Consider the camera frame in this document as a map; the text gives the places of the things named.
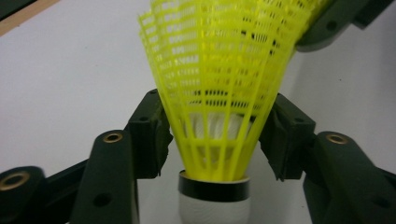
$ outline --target brown edge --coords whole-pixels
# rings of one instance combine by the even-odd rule
[[[31,5],[24,7],[18,12],[5,18],[4,20],[0,21],[0,36],[21,25],[24,21],[31,19],[33,16],[59,1],[60,0],[37,0]]]

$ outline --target metal ring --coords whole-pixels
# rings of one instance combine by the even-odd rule
[[[14,177],[21,177],[21,179],[19,181],[17,181],[16,183],[8,184],[7,181]],[[0,181],[0,191],[15,189],[15,188],[23,185],[24,183],[26,183],[26,181],[29,178],[30,178],[30,175],[26,171],[19,171],[17,173],[8,175],[8,176],[6,176],[6,178],[4,178]]]
[[[103,138],[103,141],[106,143],[115,143],[122,139],[122,134],[120,133],[109,133]]]
[[[347,143],[347,139],[343,135],[336,133],[329,133],[326,135],[326,138],[327,140],[339,145],[344,145]]]

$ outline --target shuttlecock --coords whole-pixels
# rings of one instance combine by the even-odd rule
[[[186,169],[181,182],[245,179],[294,45],[326,3],[151,1],[140,36]]]

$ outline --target round hole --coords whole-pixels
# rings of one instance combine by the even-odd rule
[[[390,208],[390,201],[387,199],[384,199],[383,197],[375,194],[370,196],[370,201],[374,203],[375,205],[382,207],[382,208]]]
[[[339,135],[339,134],[331,133],[331,134],[328,134],[326,136],[326,138],[327,138],[327,140],[329,140],[335,144],[339,144],[339,145],[343,145],[343,144],[347,143],[347,139],[344,136]]]
[[[96,197],[93,199],[93,204],[96,207],[103,207],[111,203],[112,197],[110,193],[101,193],[96,195]]]
[[[103,138],[106,143],[115,143],[122,139],[122,134],[120,133],[110,133]]]
[[[334,31],[337,28],[337,22],[336,21],[329,21],[326,25],[326,29],[328,31]]]
[[[6,176],[6,178],[0,181],[0,191],[15,189],[30,178],[29,173],[25,171],[20,171],[11,175]]]
[[[297,121],[297,122],[304,122],[304,120],[303,119],[294,119],[295,121]]]

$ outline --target yellow mesh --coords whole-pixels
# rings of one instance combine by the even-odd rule
[[[189,177],[240,179],[324,0],[154,0],[141,39]]]

